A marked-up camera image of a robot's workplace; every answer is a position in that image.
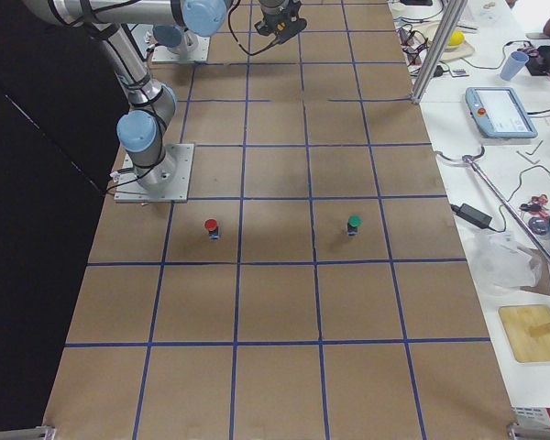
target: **small bottle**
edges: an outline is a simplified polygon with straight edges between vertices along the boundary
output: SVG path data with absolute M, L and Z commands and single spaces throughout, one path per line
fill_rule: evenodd
M 220 229 L 218 227 L 218 222 L 213 218 L 206 220 L 203 224 L 203 227 L 205 227 L 205 230 L 208 231 L 208 236 L 210 237 L 210 239 L 217 240 L 218 238 L 220 238 Z
M 351 215 L 346 223 L 346 232 L 350 237 L 355 236 L 358 232 L 358 227 L 362 223 L 362 220 L 358 215 Z

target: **wooden board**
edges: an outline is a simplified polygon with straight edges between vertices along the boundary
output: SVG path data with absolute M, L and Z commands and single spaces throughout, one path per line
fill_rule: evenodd
M 518 362 L 550 362 L 550 335 L 529 334 L 530 327 L 550 323 L 547 305 L 501 307 L 499 316 Z

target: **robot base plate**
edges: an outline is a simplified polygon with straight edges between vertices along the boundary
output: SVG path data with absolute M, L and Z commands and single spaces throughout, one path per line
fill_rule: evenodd
M 208 37 L 198 37 L 198 45 L 191 52 L 178 55 L 169 52 L 164 46 L 158 46 L 153 52 L 151 61 L 155 64 L 192 64 L 193 62 L 206 62 L 210 49 L 210 39 Z
M 192 175 L 194 144 L 169 144 L 165 146 L 167 154 L 171 154 L 177 163 L 173 179 L 160 192 L 148 192 L 137 181 L 119 186 L 114 200 L 118 203 L 148 203 L 148 202 L 187 202 Z M 126 155 L 123 168 L 132 168 L 132 160 Z M 132 172 L 121 174 L 118 183 L 130 182 L 135 179 Z

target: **aluminum frame post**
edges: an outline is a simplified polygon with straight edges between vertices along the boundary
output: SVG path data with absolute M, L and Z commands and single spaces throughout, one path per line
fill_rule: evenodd
M 434 78 L 436 66 L 450 40 L 450 36 L 457 27 L 458 20 L 462 16 L 462 11 L 466 5 L 467 0 L 450 0 L 442 14 L 442 19 L 432 40 L 432 45 L 423 60 L 422 68 L 413 84 L 412 102 L 414 104 L 419 104 L 422 101 L 425 89 L 428 87 L 430 80 Z

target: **black background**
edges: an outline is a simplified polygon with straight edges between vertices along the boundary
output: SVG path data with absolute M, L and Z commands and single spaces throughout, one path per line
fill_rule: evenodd
M 127 109 L 82 29 L 0 0 L 0 430 L 42 423 L 104 201 L 66 155 L 104 188 Z

